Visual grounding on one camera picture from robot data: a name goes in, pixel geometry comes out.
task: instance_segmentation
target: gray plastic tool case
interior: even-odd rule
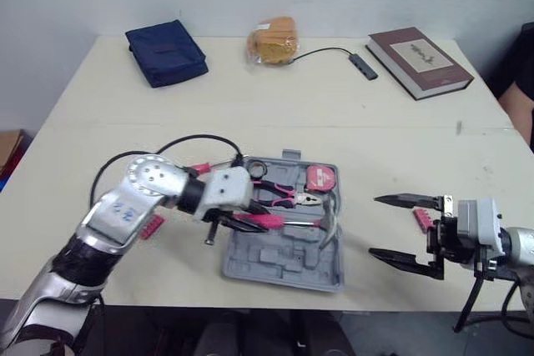
[[[247,168],[254,160],[264,162],[268,172],[262,179],[292,185],[302,192],[306,185],[309,166],[323,165],[335,172],[337,184],[332,188],[335,195],[335,211],[340,211],[340,177],[332,164],[300,161],[299,151],[284,151],[283,158],[249,157],[244,161]],[[276,195],[263,189],[254,189],[254,198],[271,200]],[[296,208],[270,208],[272,214],[284,216],[286,221],[315,221],[324,215],[323,206]],[[271,229],[268,233],[232,232],[224,258],[223,273],[227,277],[276,283],[296,288],[317,291],[340,292],[344,285],[343,248],[341,228],[338,227],[332,241],[319,250],[326,231],[321,228],[285,226]]]

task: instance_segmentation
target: robotic arm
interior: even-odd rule
[[[534,231],[501,228],[502,216],[494,199],[461,200],[457,217],[453,216],[450,195],[430,197],[400,193],[375,200],[401,208],[432,208],[441,212],[441,218],[434,221],[426,234],[426,251],[434,256],[428,264],[417,263],[416,256],[410,253],[379,248],[370,248],[369,252],[394,268],[435,279],[444,278],[445,259],[472,269],[476,281],[455,332],[464,327],[484,280],[496,278],[517,283],[527,316],[534,325]]]
[[[21,297],[0,333],[0,352],[68,354],[54,352],[65,345],[76,349],[93,302],[157,206],[211,222],[212,243],[219,223],[265,231],[232,218],[233,210],[266,213],[251,205],[251,195],[252,183],[242,167],[217,170],[204,183],[157,154],[135,158],[122,182],[94,204]]]

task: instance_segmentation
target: navy zipper bag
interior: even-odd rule
[[[139,68],[153,88],[208,72],[206,56],[178,20],[126,32]]]

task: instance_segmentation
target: white table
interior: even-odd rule
[[[429,259],[411,212],[372,198],[399,192],[493,196],[504,226],[534,228],[534,158],[478,76],[466,91],[417,103],[365,52],[363,41],[311,39],[303,48],[358,49],[380,75],[372,83],[336,52],[288,68],[248,69],[243,41],[199,38],[210,73],[157,90],[148,87],[122,38],[95,43],[0,194],[0,276],[7,278],[0,297],[20,296],[66,243],[87,211],[90,183],[105,160],[128,149],[154,150],[191,133],[224,135],[258,156],[279,157],[283,148],[296,148],[303,159],[339,167],[345,291],[317,293],[224,278],[226,230],[209,248],[203,245],[207,224],[166,212],[169,221],[149,241],[137,243],[114,270],[104,291],[109,303],[459,310],[472,272],[446,263],[446,280],[435,281],[396,271],[367,253],[368,247],[393,248]],[[476,74],[452,41],[439,44]],[[230,154],[210,141],[166,153],[183,164]],[[124,165],[109,169],[99,193],[118,182]],[[475,309],[499,308],[508,287],[487,283]],[[512,307],[521,307],[517,298]]]

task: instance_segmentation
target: plastic bag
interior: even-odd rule
[[[247,38],[249,59],[253,63],[291,63],[298,48],[295,20],[291,17],[264,20]]]

